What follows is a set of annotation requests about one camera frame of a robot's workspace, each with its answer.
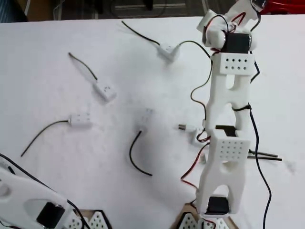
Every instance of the white table surface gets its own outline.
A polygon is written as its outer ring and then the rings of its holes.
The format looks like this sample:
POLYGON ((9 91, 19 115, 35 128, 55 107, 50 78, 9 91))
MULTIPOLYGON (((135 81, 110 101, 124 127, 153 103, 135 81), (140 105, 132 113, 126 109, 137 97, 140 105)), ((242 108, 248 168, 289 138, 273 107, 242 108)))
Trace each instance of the white table surface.
MULTIPOLYGON (((200 42, 200 17, 125 20, 159 42, 200 42)), ((305 16, 263 16, 257 28, 256 60, 261 75, 251 86, 251 105, 260 134, 259 149, 283 162, 262 161, 273 191, 267 228, 296 228, 304 217, 304 41, 305 16)), ((202 108, 189 98, 205 81, 210 61, 193 44, 181 48, 171 65, 154 44, 120 20, 48 21, 0 24, 0 152, 11 157, 79 208, 103 209, 113 228, 169 228, 195 191, 180 182, 198 148, 176 130, 200 125, 202 108), (93 91, 92 76, 68 52, 85 61, 99 80, 110 80, 117 98, 105 104, 93 91), (134 147, 134 160, 153 173, 135 170, 128 151, 139 112, 155 110, 146 136, 134 147), (59 124, 19 155, 44 126, 71 113, 88 111, 94 124, 75 130, 59 124)), ((209 84, 195 94, 205 102, 209 84)), ((233 123, 232 112, 220 123, 233 123)), ((250 127, 252 148, 255 135, 250 127)), ((268 192, 255 160, 247 162, 240 212, 242 229, 262 227, 268 192)), ((189 180, 198 184, 203 165, 189 180)))

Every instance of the red object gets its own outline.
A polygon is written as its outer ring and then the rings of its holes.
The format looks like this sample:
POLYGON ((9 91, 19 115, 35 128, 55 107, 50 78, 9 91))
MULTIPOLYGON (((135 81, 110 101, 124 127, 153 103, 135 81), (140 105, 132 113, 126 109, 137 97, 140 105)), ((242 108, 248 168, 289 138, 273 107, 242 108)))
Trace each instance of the red object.
POLYGON ((269 0, 261 14, 305 14, 305 0, 269 0))

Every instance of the cable connector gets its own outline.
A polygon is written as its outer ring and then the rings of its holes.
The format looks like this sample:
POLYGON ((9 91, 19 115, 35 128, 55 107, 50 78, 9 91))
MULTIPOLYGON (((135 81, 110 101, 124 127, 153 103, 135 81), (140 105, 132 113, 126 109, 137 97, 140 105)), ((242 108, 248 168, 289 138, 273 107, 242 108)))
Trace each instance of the cable connector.
POLYGON ((150 108, 146 108, 139 117, 139 121, 137 123, 137 129, 138 131, 142 131, 142 136, 144 136, 147 133, 148 126, 150 125, 152 121, 154 110, 150 108))
POLYGON ((72 114, 69 123, 72 127, 91 127, 91 115, 90 113, 72 114))
POLYGON ((167 43, 162 43, 158 47, 158 52, 164 56, 167 60, 174 62, 179 56, 180 45, 171 46, 167 43))
POLYGON ((99 95, 103 97, 103 99, 107 102, 110 102, 116 97, 116 92, 113 87, 106 82, 97 81, 93 84, 93 88, 97 91, 99 95))

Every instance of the black wire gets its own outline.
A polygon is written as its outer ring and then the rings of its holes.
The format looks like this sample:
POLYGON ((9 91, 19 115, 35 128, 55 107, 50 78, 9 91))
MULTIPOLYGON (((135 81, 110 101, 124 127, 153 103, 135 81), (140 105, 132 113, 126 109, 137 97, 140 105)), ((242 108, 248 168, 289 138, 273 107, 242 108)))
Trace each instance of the black wire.
POLYGON ((77 61, 81 62, 81 63, 90 71, 90 73, 93 75, 93 77, 95 78, 95 80, 97 80, 96 75, 93 73, 93 71, 89 68, 88 65, 86 65, 83 61, 81 61, 80 59, 78 59, 78 58, 76 58, 74 55, 72 55, 71 52, 69 52, 68 54, 69 54, 70 57, 72 57, 72 58, 76 59, 77 61))
MULTIPOLYGON (((109 4, 109 12, 112 14, 112 16, 114 16, 115 18, 118 19, 122 19, 121 17, 119 17, 118 15, 116 15, 116 13, 113 12, 113 5, 115 4, 115 0, 111 0, 110 4, 109 4)), ((164 0, 164 7, 162 8, 161 12, 156 15, 156 16, 152 16, 151 18, 158 18, 160 16, 162 16, 165 13, 167 7, 167 0, 164 0)))
POLYGON ((213 61, 211 60, 211 69, 210 69, 209 77, 208 77, 207 80, 204 82, 204 84, 202 84, 202 85, 200 85, 200 86, 194 88, 194 89, 192 90, 192 92, 191 92, 191 95, 190 95, 192 101, 194 101, 194 102, 196 102, 196 103, 199 103, 199 104, 201 104, 201 105, 203 106, 203 109, 204 109, 204 119, 205 119, 205 120, 206 120, 206 106, 205 106, 205 104, 204 104, 203 102, 200 102, 200 101, 198 101, 198 100, 193 99, 193 93, 194 93, 196 90, 198 90, 199 88, 204 87, 204 86, 209 82, 209 80, 210 80, 210 78, 211 78, 211 75, 212 75, 212 69, 213 69, 213 61))
POLYGON ((201 44, 199 44, 199 43, 197 43, 197 42, 195 42, 195 41, 183 41, 183 42, 181 42, 179 45, 182 45, 182 44, 187 43, 187 42, 194 43, 194 44, 198 45, 199 48, 201 48, 201 49, 204 51, 204 53, 208 56, 208 58, 209 58, 209 59, 211 58, 210 55, 209 55, 209 53, 205 50, 205 48, 204 48, 201 44))
POLYGON ((9 171, 10 171, 12 174, 16 175, 16 173, 14 172, 14 170, 13 170, 10 166, 8 167, 8 169, 9 169, 9 171))
POLYGON ((74 207, 74 209, 77 211, 77 213, 79 214, 79 216, 81 217, 81 222, 82 222, 82 227, 84 228, 84 226, 86 226, 88 229, 90 229, 89 225, 87 224, 86 220, 84 219, 84 216, 82 215, 81 211, 78 209, 78 207, 72 203, 72 201, 67 200, 68 204, 70 204, 72 207, 74 207))
POLYGON ((228 22, 227 22, 227 20, 224 18, 223 15, 217 14, 217 15, 214 16, 211 20, 213 20, 214 18, 217 18, 217 17, 221 17, 221 18, 224 20, 225 24, 227 25, 227 33, 229 33, 229 25, 228 25, 228 22))
POLYGON ((234 110, 235 112, 243 111, 243 110, 246 110, 246 109, 250 109, 250 110, 252 109, 249 103, 246 106, 242 107, 242 108, 236 108, 235 109, 235 108, 232 107, 232 110, 234 110))
POLYGON ((250 83, 252 83, 252 81, 261 73, 259 71, 259 68, 258 68, 258 65, 257 65, 256 61, 254 61, 254 65, 255 65, 255 68, 256 68, 256 74, 251 78, 250 83))
MULTIPOLYGON (((49 186, 47 186, 46 184, 44 184, 43 182, 41 182, 40 180, 38 180, 36 177, 34 177, 32 174, 30 174, 29 172, 27 172, 25 169, 23 169, 22 167, 20 167, 19 165, 17 165, 14 161, 12 161, 9 157, 3 155, 0 153, 0 157, 4 158, 5 160, 7 160, 8 162, 10 162, 12 165, 14 165, 17 169, 19 169, 22 173, 24 173, 25 175, 27 175, 28 177, 30 177, 31 179, 35 180, 36 182, 40 183, 41 185, 51 189, 52 191, 54 191, 52 188, 50 188, 49 186)), ((87 224, 87 222, 85 221, 81 211, 76 207, 75 204, 72 203, 72 201, 67 200, 68 204, 70 204, 72 207, 75 208, 75 210, 77 211, 77 213, 80 215, 81 217, 81 221, 83 223, 83 225, 85 225, 88 229, 90 229, 89 225, 87 224)))
POLYGON ((263 219, 263 229, 265 229, 266 216, 267 216, 268 208, 269 208, 269 205, 270 205, 270 202, 271 202, 272 192, 271 192, 271 189, 270 189, 270 187, 269 187, 269 185, 268 185, 268 183, 267 183, 267 181, 266 181, 266 179, 265 179, 265 177, 262 173, 261 167, 260 167, 259 162, 258 162, 257 153, 258 153, 259 136, 258 136, 258 131, 257 131, 256 124, 255 124, 255 121, 254 121, 254 117, 253 117, 253 114, 252 114, 252 110, 250 110, 250 118, 251 118, 252 125, 253 125, 254 131, 255 131, 255 136, 256 136, 255 160, 256 160, 257 168, 258 168, 258 171, 259 171, 262 179, 264 180, 264 182, 267 186, 268 192, 269 192, 269 199, 268 199, 268 202, 267 202, 267 205, 266 205, 266 209, 265 209, 265 212, 264 212, 264 219, 263 219))
POLYGON ((4 225, 1 221, 0 221, 0 224, 1 224, 2 226, 6 227, 6 228, 21 229, 21 228, 16 227, 16 226, 6 226, 6 225, 4 225))
MULTIPOLYGON (((248 159, 256 159, 255 156, 248 156, 247 158, 248 159)), ((283 160, 283 159, 278 158, 278 157, 268 157, 268 156, 259 156, 259 157, 257 157, 257 159, 260 159, 260 160, 270 160, 270 161, 282 161, 283 160)))
POLYGON ((252 31, 259 25, 259 23, 261 23, 261 20, 262 20, 261 14, 260 14, 259 11, 255 8, 255 6, 252 4, 252 2, 251 2, 251 6, 252 6, 253 10, 256 12, 256 15, 257 15, 258 20, 257 20, 256 24, 252 27, 252 29, 250 30, 250 32, 252 32, 252 31))
MULTIPOLYGON (((199 43, 197 43, 197 42, 195 42, 195 41, 183 41, 183 42, 181 42, 181 43, 179 44, 179 46, 182 45, 182 44, 184 44, 184 43, 187 43, 187 42, 196 44, 199 48, 201 48, 201 49, 204 51, 204 53, 207 55, 207 57, 208 57, 209 59, 211 58, 211 56, 210 56, 209 53, 205 50, 205 48, 204 48, 201 44, 199 44, 199 43)), ((212 74, 212 66, 213 66, 213 61, 211 60, 211 70, 210 70, 209 77, 207 78, 207 80, 205 81, 204 84, 202 84, 202 85, 200 85, 200 86, 194 88, 194 89, 192 90, 192 92, 191 92, 191 95, 190 95, 192 101, 194 101, 194 102, 196 102, 196 103, 199 103, 199 104, 201 104, 201 105, 203 106, 203 108, 204 108, 204 119, 206 119, 206 107, 205 107, 205 104, 202 103, 202 102, 200 102, 200 101, 198 101, 198 100, 193 99, 193 93, 194 93, 197 89, 199 89, 199 88, 201 88, 201 87, 204 87, 204 86, 209 82, 209 80, 210 80, 210 78, 211 78, 211 74, 212 74)))
POLYGON ((132 160, 132 148, 133 148, 133 145, 135 144, 135 142, 137 141, 137 139, 139 138, 139 136, 141 135, 141 133, 142 133, 142 131, 140 130, 139 133, 137 134, 137 136, 135 137, 135 139, 133 140, 132 145, 130 146, 130 149, 129 149, 129 158, 130 158, 130 162, 131 162, 132 165, 133 165, 136 169, 138 169, 141 173, 144 173, 144 174, 146 174, 146 175, 152 176, 152 174, 147 173, 147 172, 141 170, 139 167, 137 167, 136 164, 135 164, 135 163, 133 162, 133 160, 132 160))
POLYGON ((153 40, 153 39, 150 39, 150 38, 148 38, 148 37, 145 37, 145 36, 143 36, 142 34, 138 33, 137 31, 135 31, 134 29, 132 29, 131 27, 129 27, 125 22, 122 21, 122 23, 123 23, 123 25, 125 25, 128 29, 130 29, 130 30, 133 31, 135 34, 139 35, 140 37, 142 37, 142 38, 144 38, 144 39, 146 39, 146 40, 148 40, 148 41, 150 41, 150 42, 156 43, 157 45, 160 45, 159 42, 157 42, 157 41, 155 41, 155 40, 153 40))
POLYGON ((23 153, 21 154, 21 157, 27 152, 27 150, 29 149, 29 147, 33 144, 33 142, 36 140, 36 138, 46 129, 48 129, 50 126, 57 124, 57 123, 68 123, 68 120, 62 120, 62 121, 57 121, 54 123, 51 123, 49 125, 47 125, 45 128, 43 128, 35 137, 34 139, 30 142, 30 144, 28 145, 28 147, 26 147, 26 149, 23 151, 23 153))

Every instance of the perforated plate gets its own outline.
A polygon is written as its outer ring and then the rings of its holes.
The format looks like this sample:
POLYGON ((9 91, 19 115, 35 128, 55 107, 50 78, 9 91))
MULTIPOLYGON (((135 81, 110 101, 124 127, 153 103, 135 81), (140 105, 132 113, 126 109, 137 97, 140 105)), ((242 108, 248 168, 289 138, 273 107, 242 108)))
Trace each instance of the perforated plate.
POLYGON ((89 226, 91 229, 108 229, 103 214, 99 211, 94 213, 89 221, 89 226))
POLYGON ((81 229, 81 219, 72 211, 62 229, 81 229))
POLYGON ((184 218, 182 219, 179 229, 196 229, 196 228, 197 228, 197 222, 194 219, 193 215, 191 213, 186 213, 184 218))
MULTIPOLYGON (((230 229, 228 225, 225 223, 223 218, 213 218, 213 219, 209 218, 207 220, 216 223, 215 229, 230 229)), ((214 224, 209 223, 204 219, 200 219, 198 221, 198 229, 214 229, 214 224)))

